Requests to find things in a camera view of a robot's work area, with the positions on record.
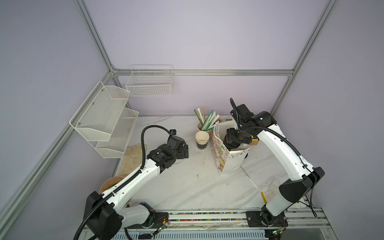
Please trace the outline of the stack of paper cups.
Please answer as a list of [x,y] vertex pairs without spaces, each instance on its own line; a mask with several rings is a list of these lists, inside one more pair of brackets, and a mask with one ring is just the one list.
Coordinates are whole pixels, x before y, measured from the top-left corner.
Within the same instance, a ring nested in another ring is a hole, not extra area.
[[210,139],[210,135],[205,131],[199,131],[195,135],[196,144],[199,150],[205,150]]

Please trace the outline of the white paper takeout bag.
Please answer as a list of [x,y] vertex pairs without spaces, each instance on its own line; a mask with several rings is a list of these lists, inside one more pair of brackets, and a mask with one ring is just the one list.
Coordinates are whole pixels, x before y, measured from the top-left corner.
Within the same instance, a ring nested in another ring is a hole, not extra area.
[[250,150],[247,144],[241,144],[234,150],[227,149],[224,140],[229,128],[237,128],[234,120],[216,123],[212,131],[212,151],[220,175],[236,171]]

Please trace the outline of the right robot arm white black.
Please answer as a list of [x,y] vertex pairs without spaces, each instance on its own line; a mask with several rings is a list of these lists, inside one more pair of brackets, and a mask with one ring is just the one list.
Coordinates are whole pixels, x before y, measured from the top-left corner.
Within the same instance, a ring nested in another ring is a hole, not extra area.
[[263,142],[279,160],[289,179],[279,186],[278,193],[260,212],[260,224],[273,226],[283,212],[312,191],[324,177],[321,167],[313,167],[295,146],[284,136],[274,117],[266,112],[252,113],[246,105],[237,106],[230,100],[231,115],[236,127],[226,131],[224,145],[233,150],[242,144],[250,144],[254,138]]

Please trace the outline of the single black paper cup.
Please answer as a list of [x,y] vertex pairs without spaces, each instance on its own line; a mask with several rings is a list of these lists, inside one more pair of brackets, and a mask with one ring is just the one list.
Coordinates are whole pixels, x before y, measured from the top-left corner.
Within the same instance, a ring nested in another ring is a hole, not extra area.
[[249,148],[248,144],[240,144],[239,146],[235,147],[230,147],[229,151],[243,151]]

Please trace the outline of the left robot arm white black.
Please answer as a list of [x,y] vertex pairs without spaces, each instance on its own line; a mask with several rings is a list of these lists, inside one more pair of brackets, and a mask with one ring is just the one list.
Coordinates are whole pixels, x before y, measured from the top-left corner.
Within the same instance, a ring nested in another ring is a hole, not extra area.
[[176,135],[169,136],[166,144],[148,154],[143,167],[138,167],[103,193],[92,192],[87,197],[83,222],[74,238],[79,238],[84,227],[92,231],[93,240],[110,240],[123,228],[151,227],[155,222],[155,210],[145,202],[129,207],[128,201],[151,179],[170,168],[177,159],[188,156],[186,142]]

